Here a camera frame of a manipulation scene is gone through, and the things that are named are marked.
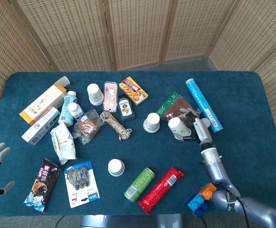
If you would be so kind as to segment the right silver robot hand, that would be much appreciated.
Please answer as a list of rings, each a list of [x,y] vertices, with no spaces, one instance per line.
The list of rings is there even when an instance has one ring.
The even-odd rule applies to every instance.
[[[200,119],[198,114],[191,108],[180,108],[179,110],[184,113],[186,119],[194,129],[191,130],[189,136],[181,136],[180,134],[173,133],[174,137],[181,141],[197,141],[199,145],[212,143],[212,137],[203,119]]]

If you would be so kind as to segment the white paper cup green print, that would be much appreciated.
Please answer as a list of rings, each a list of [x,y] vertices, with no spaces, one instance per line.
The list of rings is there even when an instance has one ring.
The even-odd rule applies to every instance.
[[[170,119],[168,126],[177,140],[182,141],[183,137],[191,136],[191,130],[178,117]]]

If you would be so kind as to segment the white paper cup blue print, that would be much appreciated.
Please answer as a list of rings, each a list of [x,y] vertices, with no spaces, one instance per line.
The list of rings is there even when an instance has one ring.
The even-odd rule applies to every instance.
[[[148,123],[150,125],[150,128],[154,129],[156,124],[159,124],[160,117],[157,113],[150,113],[147,118],[144,120],[144,122]]]

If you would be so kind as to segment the white paper cup blue flower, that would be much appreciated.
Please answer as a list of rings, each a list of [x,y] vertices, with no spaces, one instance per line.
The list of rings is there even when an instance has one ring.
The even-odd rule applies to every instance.
[[[119,159],[112,159],[108,163],[108,172],[114,177],[118,177],[123,174],[125,165],[123,161]]]

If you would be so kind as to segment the blue wrapped roll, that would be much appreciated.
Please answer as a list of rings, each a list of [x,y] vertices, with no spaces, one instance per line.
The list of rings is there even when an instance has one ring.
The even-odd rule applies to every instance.
[[[199,89],[198,85],[194,81],[193,78],[190,78],[186,81],[186,86],[188,90],[192,94],[195,102],[197,103],[199,109],[202,111],[204,117],[206,117],[210,121],[211,129],[214,133],[217,133],[223,130],[223,126],[209,105],[208,101],[204,97],[203,93]]]

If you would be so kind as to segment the brown powder bag green header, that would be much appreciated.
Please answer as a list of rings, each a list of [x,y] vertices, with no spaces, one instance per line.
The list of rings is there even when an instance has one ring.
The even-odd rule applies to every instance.
[[[200,116],[201,114],[201,111],[199,109],[194,109],[184,97],[173,92],[162,106],[155,111],[155,113],[165,121],[178,117],[187,127],[190,127],[191,124],[186,118],[186,113],[190,110],[193,110],[197,116]]]

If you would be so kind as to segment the white pink toothpaste box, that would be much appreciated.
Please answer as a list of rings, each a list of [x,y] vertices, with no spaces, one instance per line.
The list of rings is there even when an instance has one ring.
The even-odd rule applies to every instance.
[[[43,115],[21,136],[21,138],[32,145],[36,145],[40,139],[59,120],[60,111],[50,106]]]

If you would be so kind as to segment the brown ice cream wrapper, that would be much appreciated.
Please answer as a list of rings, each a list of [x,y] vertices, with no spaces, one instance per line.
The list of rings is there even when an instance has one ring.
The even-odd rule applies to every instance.
[[[44,213],[61,169],[52,161],[43,158],[33,186],[23,204]]]

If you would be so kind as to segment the white snack bag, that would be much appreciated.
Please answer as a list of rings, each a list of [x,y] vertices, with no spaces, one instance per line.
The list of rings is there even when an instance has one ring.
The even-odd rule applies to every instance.
[[[76,149],[73,136],[64,123],[60,123],[50,132],[54,151],[59,162],[64,165],[68,160],[76,159]]]

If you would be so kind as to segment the orange and cream long box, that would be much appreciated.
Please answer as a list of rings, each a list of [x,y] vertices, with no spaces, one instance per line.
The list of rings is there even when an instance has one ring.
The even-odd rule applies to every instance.
[[[63,105],[64,97],[67,95],[66,86],[69,84],[66,76],[61,77],[19,115],[29,125],[33,125],[51,106],[59,109]]]

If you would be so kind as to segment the colourful toy building blocks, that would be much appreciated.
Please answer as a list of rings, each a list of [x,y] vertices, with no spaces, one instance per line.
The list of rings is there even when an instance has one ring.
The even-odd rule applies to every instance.
[[[197,218],[202,217],[209,210],[209,202],[216,190],[216,186],[211,182],[202,185],[186,203],[187,208]]]

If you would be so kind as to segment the red biscuit pack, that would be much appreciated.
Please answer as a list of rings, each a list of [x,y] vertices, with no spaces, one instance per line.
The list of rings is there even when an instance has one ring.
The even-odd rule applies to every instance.
[[[139,201],[140,207],[146,215],[154,208],[154,206],[165,196],[171,187],[185,174],[175,167],[171,167],[160,181],[152,188],[152,190]]]

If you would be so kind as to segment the blue felt table cover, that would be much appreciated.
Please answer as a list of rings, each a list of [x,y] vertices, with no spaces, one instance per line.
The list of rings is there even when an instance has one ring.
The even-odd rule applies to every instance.
[[[10,181],[14,187],[0,196],[0,216],[37,216],[39,212],[23,204],[39,172],[42,159],[59,164],[51,135],[46,134],[36,145],[21,138],[29,125],[19,113],[46,91],[59,78],[70,80],[68,90],[77,93],[83,110],[92,108],[87,86],[106,81],[119,83],[132,77],[149,95],[134,106],[135,119],[125,122],[132,129],[128,140],[104,125],[91,142],[75,141],[76,159],[66,167],[91,161],[100,199],[71,208],[66,181],[60,174],[53,188],[45,215],[143,214],[137,203],[124,197],[124,191],[145,168],[155,173],[148,186],[151,190],[171,168],[185,176],[177,181],[153,214],[187,213],[186,202],[209,178],[200,166],[200,147],[196,142],[175,139],[166,121],[160,122],[156,133],[147,133],[143,122],[163,102],[177,92],[189,102],[192,98],[185,82],[193,78],[223,126],[212,133],[213,143],[229,178],[244,197],[253,198],[276,209],[276,127],[260,76],[245,71],[131,71],[131,72],[17,72],[4,87],[0,101],[0,143],[10,147],[0,165],[0,188]],[[112,159],[123,161],[125,170],[114,177],[108,172]]]

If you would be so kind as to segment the light blue drink bottle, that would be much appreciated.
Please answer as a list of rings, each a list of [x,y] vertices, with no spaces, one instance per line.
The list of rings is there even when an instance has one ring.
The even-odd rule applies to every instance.
[[[76,92],[68,91],[68,94],[64,97],[64,102],[58,120],[59,124],[64,123],[66,126],[73,125],[73,116],[71,115],[68,106],[70,103],[77,103],[77,101]]]

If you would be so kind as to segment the black mushroom sauce bottle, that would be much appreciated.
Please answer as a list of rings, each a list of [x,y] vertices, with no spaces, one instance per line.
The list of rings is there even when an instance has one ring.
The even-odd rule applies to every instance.
[[[131,101],[125,95],[118,97],[118,106],[120,109],[120,117],[122,121],[130,121],[135,119],[135,113],[132,109]]]

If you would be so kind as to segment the yellow curry box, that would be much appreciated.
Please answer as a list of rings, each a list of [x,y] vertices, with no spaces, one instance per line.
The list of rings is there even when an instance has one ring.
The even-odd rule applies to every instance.
[[[121,81],[119,87],[135,105],[139,105],[148,98],[148,94],[130,76]]]

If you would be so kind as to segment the green drink can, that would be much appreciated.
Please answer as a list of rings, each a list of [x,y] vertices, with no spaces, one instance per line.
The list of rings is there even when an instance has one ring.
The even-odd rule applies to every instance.
[[[136,202],[154,177],[155,173],[150,168],[145,167],[124,192],[124,196],[130,202]]]

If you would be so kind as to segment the correction tape blister card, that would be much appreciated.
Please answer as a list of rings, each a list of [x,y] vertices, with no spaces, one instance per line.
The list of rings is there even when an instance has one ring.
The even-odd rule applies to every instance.
[[[100,199],[91,161],[66,168],[64,177],[71,208]]]

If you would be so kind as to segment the white pill bottle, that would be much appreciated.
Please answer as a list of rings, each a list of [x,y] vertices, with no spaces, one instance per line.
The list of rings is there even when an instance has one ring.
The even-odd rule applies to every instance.
[[[77,121],[80,119],[81,116],[84,115],[84,112],[83,112],[82,108],[80,107],[80,105],[75,102],[69,103],[68,109],[69,109],[70,114]]]

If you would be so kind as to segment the bread in clear bag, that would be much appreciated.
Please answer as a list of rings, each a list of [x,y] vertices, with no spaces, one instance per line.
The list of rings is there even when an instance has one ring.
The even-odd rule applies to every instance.
[[[104,125],[95,109],[88,110],[75,123],[72,136],[74,139],[79,138],[83,145],[89,143],[100,128]]]

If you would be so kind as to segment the pink packaged item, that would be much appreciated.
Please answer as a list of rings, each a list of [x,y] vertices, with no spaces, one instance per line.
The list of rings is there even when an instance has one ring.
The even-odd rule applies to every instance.
[[[103,110],[115,113],[118,109],[118,85],[115,82],[104,83]]]

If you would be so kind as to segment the grey robot torso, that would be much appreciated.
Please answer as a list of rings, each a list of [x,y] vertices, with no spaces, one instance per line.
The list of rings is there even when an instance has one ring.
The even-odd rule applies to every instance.
[[[80,228],[184,228],[181,214],[84,215]]]

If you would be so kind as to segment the woven bamboo folding screen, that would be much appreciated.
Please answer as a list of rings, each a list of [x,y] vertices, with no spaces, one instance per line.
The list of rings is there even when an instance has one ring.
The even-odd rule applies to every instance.
[[[0,99],[18,71],[188,57],[257,72],[276,125],[276,0],[0,0]]]

